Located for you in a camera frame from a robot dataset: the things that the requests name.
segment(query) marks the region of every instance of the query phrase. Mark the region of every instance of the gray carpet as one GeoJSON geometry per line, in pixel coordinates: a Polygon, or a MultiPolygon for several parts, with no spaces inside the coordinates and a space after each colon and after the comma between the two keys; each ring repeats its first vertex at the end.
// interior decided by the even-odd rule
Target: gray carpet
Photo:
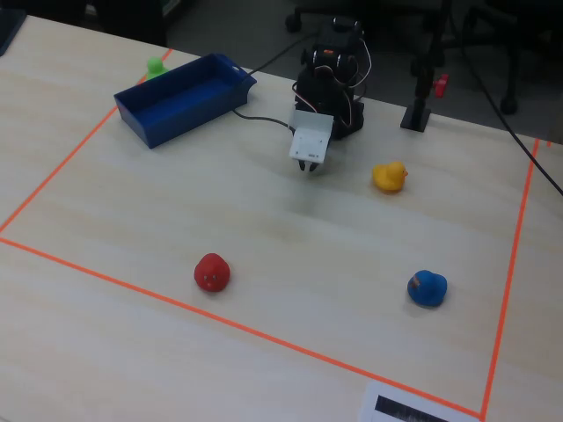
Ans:
{"type": "MultiPolygon", "coordinates": [[[[461,26],[469,4],[481,0],[454,2],[454,16],[461,26]]],[[[318,27],[319,17],[303,17],[303,30],[287,33],[285,17],[292,12],[291,0],[194,0],[169,30],[172,48],[196,55],[224,53],[247,68],[255,68],[308,30],[318,27]]],[[[408,106],[413,101],[415,79],[410,76],[414,51],[423,51],[429,35],[420,18],[395,18],[379,28],[369,43],[373,70],[367,97],[408,106]]],[[[477,31],[486,29],[477,27],[477,31]]],[[[267,73],[296,79],[302,66],[303,47],[296,47],[265,69],[267,73]]],[[[508,60],[501,47],[471,47],[468,52],[498,102],[506,89],[508,60]]],[[[433,113],[501,128],[485,97],[472,79],[458,50],[446,51],[446,65],[436,73],[448,73],[446,96],[432,98],[433,113]]],[[[524,53],[518,79],[519,111],[508,118],[517,133],[548,139],[558,114],[563,112],[563,66],[533,53],[524,53]]]]}

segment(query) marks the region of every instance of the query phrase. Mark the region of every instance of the paper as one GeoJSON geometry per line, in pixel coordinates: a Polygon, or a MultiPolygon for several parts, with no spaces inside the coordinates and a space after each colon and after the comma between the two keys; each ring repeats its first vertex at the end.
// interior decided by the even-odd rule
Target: paper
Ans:
{"type": "Polygon", "coordinates": [[[358,422],[479,422],[449,407],[373,381],[363,396],[358,422]]]}

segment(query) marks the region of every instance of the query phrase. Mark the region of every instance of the blue tray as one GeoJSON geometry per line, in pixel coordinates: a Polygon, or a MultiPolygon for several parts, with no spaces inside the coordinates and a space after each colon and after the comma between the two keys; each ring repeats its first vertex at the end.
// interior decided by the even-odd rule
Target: blue tray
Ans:
{"type": "Polygon", "coordinates": [[[115,94],[121,118],[156,146],[243,104],[256,80],[225,55],[206,55],[115,94]]]}

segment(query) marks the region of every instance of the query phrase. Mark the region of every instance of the wire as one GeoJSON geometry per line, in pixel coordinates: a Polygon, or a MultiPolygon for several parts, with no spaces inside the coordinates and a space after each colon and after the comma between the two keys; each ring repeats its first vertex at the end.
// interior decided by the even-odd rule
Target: wire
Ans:
{"type": "MultiPolygon", "coordinates": [[[[250,72],[248,72],[245,77],[243,77],[240,81],[238,81],[239,83],[243,82],[244,80],[246,80],[247,77],[250,77],[251,75],[255,74],[256,72],[260,72],[261,70],[263,70],[265,67],[269,66],[270,64],[272,64],[273,62],[275,62],[276,60],[278,60],[280,57],[282,57],[283,55],[285,55],[291,48],[295,47],[297,44],[302,43],[303,41],[308,40],[309,38],[312,38],[314,36],[316,36],[318,34],[318,32],[316,33],[309,33],[307,35],[305,35],[304,37],[300,38],[297,41],[292,42],[291,44],[289,44],[287,47],[285,47],[280,53],[278,53],[277,55],[275,55],[274,57],[272,57],[270,60],[268,60],[267,62],[265,62],[264,64],[260,65],[258,68],[256,68],[255,70],[252,70],[250,72]]],[[[315,110],[315,107],[313,107],[311,104],[309,104],[308,101],[306,101],[304,98],[302,98],[299,94],[296,95],[305,103],[307,104],[309,107],[311,107],[315,113],[317,112],[317,110],[315,110]]],[[[282,125],[284,127],[287,127],[292,133],[295,133],[296,130],[289,125],[289,123],[284,123],[281,120],[277,120],[277,119],[273,119],[271,117],[260,117],[260,116],[245,116],[241,113],[239,113],[237,110],[233,109],[232,110],[233,113],[235,113],[238,117],[240,117],[241,119],[245,119],[245,120],[264,120],[264,121],[271,121],[272,123],[277,123],[278,125],[282,125]]]]}
{"type": "Polygon", "coordinates": [[[296,86],[297,86],[297,82],[293,83],[293,85],[291,85],[291,90],[296,94],[296,97],[298,97],[301,101],[303,101],[306,105],[308,105],[311,110],[315,113],[318,113],[317,109],[314,107],[313,104],[311,104],[309,101],[307,101],[305,98],[303,98],[301,96],[301,94],[299,94],[296,90],[296,86]]]}
{"type": "Polygon", "coordinates": [[[528,151],[528,149],[526,148],[526,146],[522,143],[522,141],[520,141],[520,138],[518,138],[518,136],[515,134],[514,130],[512,130],[512,127],[510,127],[510,125],[508,124],[508,122],[506,121],[506,119],[504,118],[504,116],[501,113],[501,110],[499,110],[499,108],[496,106],[496,104],[494,103],[493,97],[491,97],[491,94],[489,93],[488,89],[485,87],[485,84],[483,83],[483,80],[481,79],[481,77],[479,76],[479,74],[477,73],[477,71],[475,70],[475,68],[473,67],[473,63],[472,61],[469,59],[469,57],[467,56],[467,53],[465,52],[465,45],[464,45],[464,30],[462,31],[461,35],[459,34],[459,32],[457,31],[456,28],[456,24],[454,22],[451,10],[450,10],[450,26],[451,26],[451,31],[454,34],[454,37],[456,37],[457,42],[459,43],[459,46],[461,48],[461,54],[464,57],[465,61],[467,62],[467,67],[469,68],[469,71],[471,72],[471,74],[473,75],[473,77],[475,78],[475,80],[477,81],[477,83],[479,84],[480,89],[483,91],[483,93],[485,94],[486,99],[488,100],[489,104],[491,105],[491,107],[494,110],[494,113],[498,116],[498,118],[500,119],[502,125],[507,129],[507,131],[512,135],[512,137],[514,138],[514,140],[518,143],[518,145],[520,146],[520,148],[522,148],[522,150],[526,153],[526,155],[528,156],[528,158],[531,160],[532,163],[534,163],[537,167],[538,170],[541,171],[541,173],[545,176],[545,178],[547,178],[547,180],[549,181],[549,183],[551,183],[553,185],[553,187],[555,189],[557,189],[557,191],[563,195],[563,189],[560,188],[560,186],[555,182],[555,180],[552,179],[552,177],[547,174],[547,171],[544,170],[544,168],[537,162],[536,158],[528,151]]]}
{"type": "Polygon", "coordinates": [[[271,117],[255,117],[255,116],[245,116],[241,113],[239,113],[237,110],[233,110],[233,113],[235,113],[238,117],[242,118],[242,119],[246,119],[246,120],[264,120],[264,121],[271,121],[272,123],[277,123],[278,125],[282,125],[284,127],[286,127],[287,129],[289,129],[292,133],[295,133],[296,130],[289,125],[289,123],[284,123],[281,120],[277,120],[277,119],[272,119],[271,117]]]}
{"type": "Polygon", "coordinates": [[[357,103],[357,102],[360,101],[362,98],[364,98],[364,97],[366,96],[366,93],[367,93],[367,92],[368,92],[368,83],[366,82],[366,83],[363,85],[363,92],[362,92],[362,94],[361,94],[360,96],[358,96],[358,98],[356,98],[356,99],[354,100],[354,102],[357,103]]]}
{"type": "Polygon", "coordinates": [[[346,101],[348,102],[348,110],[349,110],[349,116],[350,116],[350,120],[349,123],[347,124],[344,119],[340,118],[342,120],[342,123],[344,124],[344,126],[346,127],[351,127],[352,126],[352,101],[350,101],[350,97],[346,94],[346,91],[342,92],[344,94],[344,97],[346,97],[346,101]]]}
{"type": "Polygon", "coordinates": [[[336,81],[337,84],[339,84],[339,85],[348,85],[348,84],[350,84],[350,82],[352,82],[352,81],[354,80],[354,78],[355,78],[356,76],[358,76],[358,73],[360,72],[360,67],[358,66],[358,61],[355,59],[355,57],[353,57],[352,55],[349,56],[348,61],[349,61],[349,62],[351,62],[351,61],[354,61],[354,62],[355,62],[355,73],[350,77],[350,79],[348,80],[348,82],[339,81],[338,78],[334,75],[333,68],[331,68],[330,66],[328,66],[328,65],[326,65],[326,64],[322,64],[322,65],[320,65],[320,66],[317,66],[317,67],[315,68],[315,74],[317,74],[317,70],[319,70],[319,69],[326,69],[326,70],[329,70],[329,71],[331,72],[331,75],[333,76],[333,78],[334,78],[334,80],[336,81]]]}
{"type": "Polygon", "coordinates": [[[275,55],[274,57],[272,57],[270,60],[268,60],[267,62],[265,62],[264,64],[260,65],[258,68],[256,68],[255,70],[250,71],[249,73],[246,74],[246,76],[243,78],[243,80],[245,80],[247,77],[249,77],[250,75],[255,74],[256,72],[260,72],[261,70],[263,70],[264,68],[266,68],[267,66],[269,66],[270,64],[272,64],[273,62],[275,62],[276,60],[278,60],[280,57],[282,57],[283,55],[285,55],[291,48],[295,47],[297,44],[301,44],[304,41],[307,41],[310,38],[313,38],[315,36],[318,35],[318,32],[316,33],[308,33],[307,35],[305,35],[304,37],[300,38],[297,41],[292,42],[291,44],[289,44],[287,47],[285,47],[280,53],[278,53],[277,55],[275,55]]]}
{"type": "Polygon", "coordinates": [[[350,88],[355,88],[356,86],[359,86],[360,84],[362,84],[362,82],[366,80],[366,77],[368,77],[369,72],[371,71],[371,55],[369,55],[368,46],[366,45],[366,41],[364,41],[362,38],[360,38],[360,41],[363,43],[363,47],[366,49],[366,54],[368,55],[368,60],[369,60],[369,67],[368,67],[368,71],[363,76],[362,80],[360,82],[358,82],[356,85],[350,86],[350,88]]]}

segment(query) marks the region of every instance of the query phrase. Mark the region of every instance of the orange tape line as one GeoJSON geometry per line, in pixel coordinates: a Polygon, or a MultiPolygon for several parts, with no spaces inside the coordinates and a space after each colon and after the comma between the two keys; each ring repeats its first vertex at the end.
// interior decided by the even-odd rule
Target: orange tape line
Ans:
{"type": "Polygon", "coordinates": [[[347,363],[344,363],[340,360],[329,358],[328,356],[325,356],[324,354],[313,352],[312,350],[306,349],[304,347],[294,345],[292,343],[289,343],[288,341],[282,340],[280,338],[276,338],[274,336],[270,336],[269,334],[266,334],[265,332],[254,330],[253,328],[248,327],[246,325],[242,325],[240,323],[237,323],[235,321],[231,321],[230,319],[224,318],[222,316],[212,314],[211,312],[207,312],[204,309],[195,308],[194,306],[188,305],[187,303],[177,301],[175,299],[172,299],[171,297],[160,295],[158,293],[147,290],[146,288],[138,287],[138,286],[135,286],[133,284],[127,283],[125,281],[117,280],[114,277],[110,277],[108,275],[98,273],[97,271],[93,271],[93,270],[90,270],[88,268],[84,268],[83,266],[73,264],[69,261],[55,257],[53,255],[46,253],[46,252],[38,251],[38,250],[31,248],[29,246],[25,246],[23,244],[13,242],[11,240],[4,239],[2,237],[0,237],[0,243],[8,244],[9,246],[13,246],[13,247],[18,248],[22,251],[30,252],[33,255],[36,255],[38,257],[48,259],[50,261],[56,262],[57,264],[61,264],[63,266],[67,266],[68,268],[73,268],[75,270],[78,270],[81,273],[86,273],[86,274],[89,274],[93,277],[97,277],[99,279],[108,281],[110,283],[116,284],[116,285],[124,287],[126,289],[133,290],[134,292],[140,293],[141,295],[147,295],[147,296],[152,297],[153,299],[157,299],[161,302],[166,302],[166,303],[169,303],[171,305],[177,306],[179,308],[189,310],[190,312],[201,315],[202,317],[212,319],[214,321],[217,321],[218,323],[225,324],[225,325],[228,325],[229,327],[236,328],[237,330],[241,330],[241,331],[244,331],[248,334],[252,334],[253,336],[263,338],[263,339],[270,341],[272,343],[276,343],[277,345],[287,347],[288,349],[294,350],[294,351],[302,353],[302,354],[306,354],[307,356],[311,356],[314,359],[322,360],[323,362],[329,363],[329,364],[334,365],[336,367],[341,367],[341,368],[346,369],[350,372],[354,372],[356,374],[366,376],[366,377],[371,378],[371,379],[376,380],[376,381],[384,382],[384,383],[389,384],[389,385],[396,387],[398,389],[402,389],[402,390],[407,391],[409,393],[413,393],[417,396],[424,397],[424,398],[431,400],[433,402],[436,402],[436,403],[442,404],[444,406],[450,407],[451,409],[454,409],[455,411],[460,411],[460,412],[465,413],[467,415],[473,416],[474,418],[479,417],[479,414],[476,411],[466,409],[463,406],[460,406],[459,404],[449,402],[448,400],[445,400],[443,398],[433,396],[431,394],[425,393],[424,391],[420,391],[419,389],[415,389],[413,387],[409,387],[408,385],[402,384],[400,382],[396,382],[396,381],[390,380],[388,378],[384,378],[380,375],[373,374],[369,371],[365,371],[365,370],[360,369],[358,367],[353,367],[352,365],[348,365],[347,363]]]}
{"type": "MultiPolygon", "coordinates": [[[[536,157],[537,149],[539,148],[539,139],[534,142],[534,149],[531,154],[536,157]]],[[[494,373],[496,371],[496,364],[499,360],[499,352],[501,350],[502,333],[504,332],[504,323],[507,317],[508,300],[510,299],[510,289],[512,288],[512,279],[516,265],[516,258],[518,256],[518,244],[520,243],[520,234],[522,232],[522,225],[524,223],[524,215],[526,214],[526,204],[528,202],[528,193],[530,193],[531,177],[534,174],[534,163],[530,161],[528,165],[528,175],[526,176],[526,183],[522,192],[522,200],[520,201],[520,211],[518,212],[518,220],[516,222],[516,230],[514,233],[514,240],[512,242],[512,252],[510,253],[510,261],[508,263],[507,282],[504,286],[504,296],[502,296],[501,316],[499,324],[496,329],[496,338],[494,340],[493,356],[491,357],[491,364],[489,366],[489,373],[486,378],[485,395],[483,397],[483,404],[481,405],[481,413],[479,419],[484,421],[486,418],[486,411],[488,410],[489,401],[491,399],[491,389],[493,387],[494,373]]]]}
{"type": "MultiPolygon", "coordinates": [[[[163,55],[162,60],[163,61],[166,60],[168,58],[168,56],[171,54],[171,52],[172,52],[172,49],[169,48],[168,51],[166,51],[165,55],[163,55]]],[[[139,82],[137,82],[137,84],[144,82],[146,77],[147,77],[146,75],[143,76],[139,80],[139,82]]],[[[104,117],[104,119],[102,119],[101,122],[98,123],[96,125],[96,127],[90,131],[90,133],[70,152],[70,154],[68,154],[66,156],[66,158],[64,160],[62,160],[62,162],[59,165],[57,165],[53,171],[51,171],[51,174],[49,174],[47,176],[47,178],[45,180],[43,180],[41,182],[41,184],[39,186],[37,186],[37,188],[35,188],[35,190],[32,192],[32,194],[29,195],[26,198],[26,200],[24,200],[18,208],[16,208],[16,211],[14,211],[10,215],[10,217],[8,217],[8,220],[6,220],[4,222],[4,224],[2,226],[0,226],[0,233],[2,233],[4,231],[4,229],[6,227],[8,227],[11,224],[11,222],[13,222],[16,219],[16,217],[24,210],[24,208],[29,205],[29,203],[38,195],[39,192],[41,192],[41,190],[47,185],[47,183],[49,183],[51,181],[51,179],[54,176],[56,176],[56,174],[59,171],[61,171],[62,167],[64,167],[70,161],[70,159],[94,136],[94,134],[96,134],[96,132],[98,132],[100,130],[100,128],[106,124],[106,122],[109,120],[109,118],[112,117],[112,115],[116,111],[117,111],[117,106],[115,105],[112,108],[112,110],[110,110],[110,112],[108,114],[106,114],[106,117],[104,117]]]]}

